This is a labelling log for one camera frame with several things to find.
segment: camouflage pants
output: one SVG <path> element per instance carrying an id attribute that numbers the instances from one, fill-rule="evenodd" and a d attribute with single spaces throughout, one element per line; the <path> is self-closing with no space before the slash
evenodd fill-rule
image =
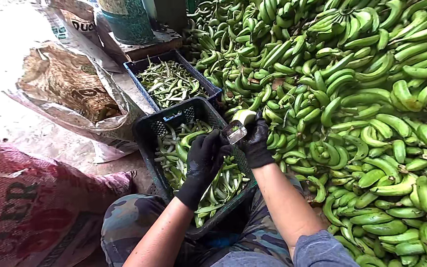
<path id="1" fill-rule="evenodd" d="M 302 192 L 297 180 L 292 183 Z M 102 227 L 102 249 L 110 267 L 122 267 L 164 208 L 160 197 L 143 194 L 124 196 L 108 208 Z M 259 190 L 253 198 L 249 221 L 233 246 L 206 248 L 184 239 L 175 266 L 210 266 L 231 251 L 264 253 L 288 266 L 293 265 L 288 247 L 276 229 Z"/>

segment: plastic crate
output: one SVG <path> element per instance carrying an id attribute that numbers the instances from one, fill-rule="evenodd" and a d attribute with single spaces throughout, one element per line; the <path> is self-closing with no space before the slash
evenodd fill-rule
<path id="1" fill-rule="evenodd" d="M 200 85 L 205 89 L 206 94 L 209 96 L 207 100 L 209 103 L 218 111 L 220 111 L 220 106 L 218 102 L 221 100 L 222 89 L 214 86 L 209 80 L 207 80 L 196 68 L 194 68 L 189 62 L 179 53 L 177 50 L 171 50 L 163 54 L 153 56 L 149 58 L 152 63 L 158 64 L 162 61 L 174 60 L 177 63 L 180 63 L 184 68 L 199 81 Z M 151 96 L 148 94 L 144 86 L 139 82 L 136 74 L 143 72 L 149 66 L 148 59 L 142 59 L 134 62 L 124 63 L 126 70 L 134 81 L 134 84 L 138 90 L 143 94 L 144 98 L 149 102 L 152 108 L 155 111 L 160 111 L 161 108 L 154 102 Z"/>
<path id="2" fill-rule="evenodd" d="M 227 125 L 217 111 L 204 98 L 197 96 L 160 112 L 140 118 L 133 126 L 132 130 L 139 150 L 153 179 L 154 189 L 150 193 L 161 196 L 166 203 L 170 202 L 174 194 L 167 179 L 164 177 L 161 164 L 154 162 L 154 159 L 157 157 L 155 155 L 157 148 L 157 138 L 155 136 L 169 131 L 165 123 L 177 128 L 181 123 L 188 123 L 196 119 L 205 121 L 212 128 L 217 129 L 223 129 Z M 235 156 L 235 162 L 238 164 L 240 171 L 245 173 L 251 180 L 240 194 L 218 209 L 215 215 L 207 220 L 202 227 L 196 228 L 195 225 L 191 225 L 186 233 L 188 238 L 197 240 L 205 235 L 229 212 L 236 208 L 243 200 L 252 196 L 256 191 L 256 180 L 254 179 L 252 170 L 248 167 L 245 155 L 237 146 L 234 146 L 232 155 Z"/>

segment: wrist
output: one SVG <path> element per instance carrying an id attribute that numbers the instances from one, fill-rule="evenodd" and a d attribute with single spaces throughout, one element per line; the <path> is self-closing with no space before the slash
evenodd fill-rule
<path id="1" fill-rule="evenodd" d="M 203 177 L 187 176 L 186 181 L 175 196 L 190 210 L 195 211 L 208 186 L 208 184 L 204 185 Z"/>
<path id="2" fill-rule="evenodd" d="M 260 168 L 264 165 L 274 163 L 270 151 L 263 146 L 253 146 L 245 150 L 248 166 L 251 169 Z"/>

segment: black glove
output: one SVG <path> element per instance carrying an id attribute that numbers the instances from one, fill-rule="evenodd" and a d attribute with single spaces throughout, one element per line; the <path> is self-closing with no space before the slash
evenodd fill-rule
<path id="1" fill-rule="evenodd" d="M 262 167 L 274 162 L 271 153 L 267 149 L 268 125 L 263 119 L 261 111 L 255 116 L 255 122 L 245 125 L 247 134 L 239 141 L 240 149 L 243 150 L 252 169 Z"/>
<path id="2" fill-rule="evenodd" d="M 209 135 L 200 135 L 187 154 L 186 181 L 175 196 L 189 209 L 197 210 L 200 198 L 209 187 L 223 164 L 223 156 L 230 153 L 231 146 L 215 129 Z"/>

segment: concrete floor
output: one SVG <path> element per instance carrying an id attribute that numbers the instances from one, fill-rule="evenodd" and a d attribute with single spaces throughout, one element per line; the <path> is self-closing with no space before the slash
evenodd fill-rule
<path id="1" fill-rule="evenodd" d="M 84 173 L 107 174 L 136 170 L 134 190 L 146 192 L 151 177 L 139 152 L 107 163 L 93 163 L 90 139 L 66 130 L 20 105 L 1 91 L 13 88 L 21 75 L 22 59 L 34 41 L 54 40 L 50 24 L 24 0 L 0 1 L 0 140 L 7 140 L 24 152 L 66 162 Z M 116 75 L 117 83 L 146 112 L 153 110 L 142 98 L 127 74 Z M 77 267 L 106 266 L 101 249 Z"/>

